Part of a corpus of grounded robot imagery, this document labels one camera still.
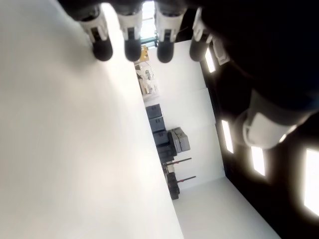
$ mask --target ceiling light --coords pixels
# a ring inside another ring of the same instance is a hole
[[[263,150],[258,147],[251,147],[251,154],[253,156],[254,169],[261,175],[265,176],[265,163]]]
[[[213,71],[216,70],[216,68],[215,68],[215,64],[214,64],[214,61],[213,61],[213,57],[211,56],[209,47],[207,48],[207,51],[206,51],[206,54],[205,54],[205,59],[206,59],[206,62],[207,62],[208,70],[209,70],[210,73],[212,73]]]
[[[231,141],[231,135],[230,135],[228,122],[222,120],[221,123],[223,125],[224,136],[225,136],[225,141],[226,141],[226,147],[227,147],[229,152],[234,153],[233,143]]]
[[[297,125],[291,126],[291,128],[288,130],[287,134],[290,134],[290,133],[293,132],[296,128],[297,128]]]
[[[304,205],[319,216],[319,152],[307,149]]]
[[[281,143],[282,141],[284,141],[284,140],[286,139],[286,137],[287,137],[287,135],[284,134],[284,135],[281,137],[281,139],[279,140],[279,143]]]

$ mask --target white wall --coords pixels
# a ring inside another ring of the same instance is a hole
[[[166,129],[181,127],[187,134],[190,150],[179,153],[176,160],[192,160],[175,166],[178,179],[196,175],[179,184],[181,189],[223,177],[224,170],[215,117],[202,70],[189,56],[190,41],[175,44],[173,59],[163,64],[157,49],[149,50],[148,63],[158,82],[160,96],[146,106],[160,104]]]
[[[102,63],[55,1],[0,1],[1,239],[183,238],[107,10]]]
[[[279,239],[227,178],[181,191],[174,201],[185,239]]]

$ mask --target robotic arm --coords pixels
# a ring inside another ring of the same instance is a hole
[[[104,0],[58,1],[89,35],[95,57],[109,60],[113,50],[101,8]],[[141,55],[144,0],[107,2],[118,15],[126,58],[137,61]],[[232,59],[233,64],[252,79],[254,89],[249,109],[238,117],[233,133],[240,144],[272,148],[319,109],[318,66],[312,62],[312,57],[319,52],[318,48],[308,49],[317,45],[318,34],[311,31],[317,26],[298,29],[299,42],[293,44],[301,19],[307,26],[311,25],[308,20],[312,15],[311,7],[305,4],[307,9],[303,15],[301,5],[297,6],[298,14],[295,14],[293,8],[287,11],[286,7],[281,8],[272,1],[256,5],[248,0],[208,2],[156,1],[158,59],[167,63],[173,58],[174,42],[183,16],[187,8],[197,9],[190,57],[201,61],[213,42],[220,65]]]

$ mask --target ceiling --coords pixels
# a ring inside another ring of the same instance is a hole
[[[319,149],[319,114],[275,148],[263,150],[266,176],[262,176],[254,171],[250,148],[233,141],[234,154],[227,151],[221,125],[221,120],[227,120],[231,128],[236,117],[248,108],[249,80],[230,63],[216,65],[213,73],[208,72],[205,61],[201,66],[214,108],[227,178],[281,238],[313,238],[319,233],[319,216],[304,206],[303,183],[306,149]]]

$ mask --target gray storage box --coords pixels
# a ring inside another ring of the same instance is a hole
[[[181,153],[182,150],[181,150],[181,147],[180,147],[179,139],[178,139],[177,135],[174,133],[174,131],[169,131],[168,132],[168,139],[169,139],[169,143],[171,145],[174,145],[176,153]]]
[[[178,128],[173,128],[173,129],[172,129],[172,131],[174,131],[174,133],[176,133],[176,134],[184,133],[184,131],[183,131],[183,130],[181,130],[181,128],[180,128],[180,127],[178,127]]]
[[[158,150],[159,158],[174,156],[174,153],[170,144],[158,147],[157,150]]]
[[[153,133],[165,130],[163,117],[150,119],[150,125]]]
[[[178,139],[179,139],[179,143],[180,143],[180,148],[181,150],[187,151],[190,150],[190,145],[189,145],[189,141],[188,141],[188,137],[185,133],[181,133],[177,135]]]
[[[146,113],[148,114],[148,118],[154,119],[156,117],[161,117],[160,105],[148,106],[146,107]]]
[[[161,131],[153,134],[155,145],[160,145],[163,143],[168,143],[167,131]]]
[[[171,162],[174,161],[174,157],[173,156],[169,156],[169,157],[165,157],[165,158],[159,158],[161,163],[167,163],[167,162]]]

